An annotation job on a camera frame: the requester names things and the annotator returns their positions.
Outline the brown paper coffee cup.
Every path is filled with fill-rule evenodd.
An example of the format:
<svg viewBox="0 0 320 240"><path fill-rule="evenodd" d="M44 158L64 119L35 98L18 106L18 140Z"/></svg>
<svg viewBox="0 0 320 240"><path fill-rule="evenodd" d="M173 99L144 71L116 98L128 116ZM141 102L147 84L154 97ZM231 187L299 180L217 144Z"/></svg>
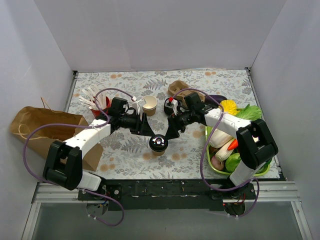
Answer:
<svg viewBox="0 0 320 240"><path fill-rule="evenodd" d="M151 117L156 113L157 108L157 98L152 95L146 95L142 98L145 101L145 104L142 106L143 112L148 116Z"/></svg>

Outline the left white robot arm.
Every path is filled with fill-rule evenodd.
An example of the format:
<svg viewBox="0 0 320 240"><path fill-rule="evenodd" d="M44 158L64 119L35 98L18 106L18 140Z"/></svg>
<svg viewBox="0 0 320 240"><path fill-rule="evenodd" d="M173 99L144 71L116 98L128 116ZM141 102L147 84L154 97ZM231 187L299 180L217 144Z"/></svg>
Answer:
<svg viewBox="0 0 320 240"><path fill-rule="evenodd" d="M144 99L132 103L127 108L127 100L113 98L108 109L109 118L104 114L96 117L84 130L65 140L54 141L49 148L43 177L45 180L68 190L86 189L95 200L106 196L102 178L83 170L83 157L103 138L120 128L129 129L131 134L152 137L147 115L140 113Z"/></svg>

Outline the black coffee cup lid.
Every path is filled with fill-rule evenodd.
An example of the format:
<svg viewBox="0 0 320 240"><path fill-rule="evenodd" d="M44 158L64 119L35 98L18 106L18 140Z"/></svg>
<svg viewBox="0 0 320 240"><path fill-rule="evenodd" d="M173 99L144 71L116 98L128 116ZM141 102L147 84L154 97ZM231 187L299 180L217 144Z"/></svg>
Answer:
<svg viewBox="0 0 320 240"><path fill-rule="evenodd" d="M149 140L149 147L155 150L167 149L168 140L165 140L165 136L162 134L155 134Z"/></svg>

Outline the stack of black lids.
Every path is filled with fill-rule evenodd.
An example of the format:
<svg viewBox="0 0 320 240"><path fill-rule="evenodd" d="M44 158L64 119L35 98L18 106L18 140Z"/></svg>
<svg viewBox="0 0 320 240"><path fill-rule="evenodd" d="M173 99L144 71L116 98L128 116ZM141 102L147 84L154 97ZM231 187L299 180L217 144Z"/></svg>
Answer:
<svg viewBox="0 0 320 240"><path fill-rule="evenodd" d="M174 98L169 97L164 101L163 110L169 116L174 113Z"/></svg>

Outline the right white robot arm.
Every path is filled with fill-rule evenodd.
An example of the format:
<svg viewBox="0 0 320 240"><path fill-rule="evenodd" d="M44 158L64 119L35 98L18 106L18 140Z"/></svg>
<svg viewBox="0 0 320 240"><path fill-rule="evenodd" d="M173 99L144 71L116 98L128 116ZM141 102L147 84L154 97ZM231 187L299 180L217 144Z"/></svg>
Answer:
<svg viewBox="0 0 320 240"><path fill-rule="evenodd" d="M235 138L241 161L229 176L231 183L226 188L216 188L205 180L203 158L206 147L200 158L200 175L203 182L212 190L227 192L232 199L239 198L245 192L244 186L252 181L255 173L279 152L266 122L262 119L255 121L241 119L224 112L221 107L206 105L195 92L184 99L188 110L180 114L173 113L167 118L168 129L164 139L168 141L178 138L179 133L183 133L186 126L193 123L212 127L213 130L219 129Z"/></svg>

